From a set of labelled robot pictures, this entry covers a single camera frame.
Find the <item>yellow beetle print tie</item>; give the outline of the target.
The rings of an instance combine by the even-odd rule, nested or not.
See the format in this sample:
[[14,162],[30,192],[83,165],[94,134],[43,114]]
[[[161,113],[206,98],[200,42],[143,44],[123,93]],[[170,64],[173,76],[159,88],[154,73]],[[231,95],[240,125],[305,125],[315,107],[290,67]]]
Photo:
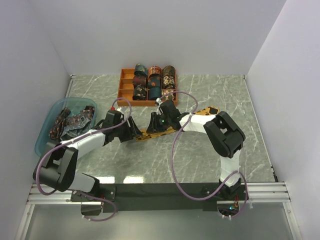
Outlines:
[[[217,115],[220,112],[220,109],[214,106],[208,106],[204,109],[198,110],[195,112],[195,115],[201,115],[201,116],[210,116],[210,115]],[[172,133],[156,133],[156,134],[147,134],[147,129],[142,129],[142,136],[139,136],[136,138],[137,142],[142,142],[150,139],[155,139],[164,135],[172,134]]]

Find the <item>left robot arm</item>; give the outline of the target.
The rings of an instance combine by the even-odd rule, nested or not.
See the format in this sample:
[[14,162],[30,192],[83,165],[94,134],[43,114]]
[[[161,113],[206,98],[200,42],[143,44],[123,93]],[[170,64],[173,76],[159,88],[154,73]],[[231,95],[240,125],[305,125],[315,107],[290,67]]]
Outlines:
[[34,169],[33,179],[38,187],[43,184],[53,189],[51,192],[40,190],[43,195],[75,190],[81,191],[89,201],[95,201],[101,194],[100,182],[93,176],[76,172],[78,159],[115,138],[123,143],[141,135],[131,116],[125,117],[112,108],[105,119],[85,134],[61,142],[49,141]]

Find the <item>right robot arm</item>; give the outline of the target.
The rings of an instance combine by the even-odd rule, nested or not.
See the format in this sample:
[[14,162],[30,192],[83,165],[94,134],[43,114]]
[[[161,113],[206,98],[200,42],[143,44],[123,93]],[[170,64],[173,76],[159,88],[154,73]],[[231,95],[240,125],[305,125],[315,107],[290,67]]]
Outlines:
[[213,193],[200,198],[190,196],[183,190],[176,178],[173,160],[171,160],[172,177],[180,192],[194,201],[208,200],[217,193],[226,200],[236,196],[241,182],[245,180],[240,172],[240,153],[246,136],[230,115],[225,111],[204,115],[195,112],[181,113],[172,100],[167,100],[158,105],[156,112],[151,113],[146,133],[164,133],[170,127],[177,131],[174,142],[182,132],[206,134],[213,149],[220,156],[219,186]]

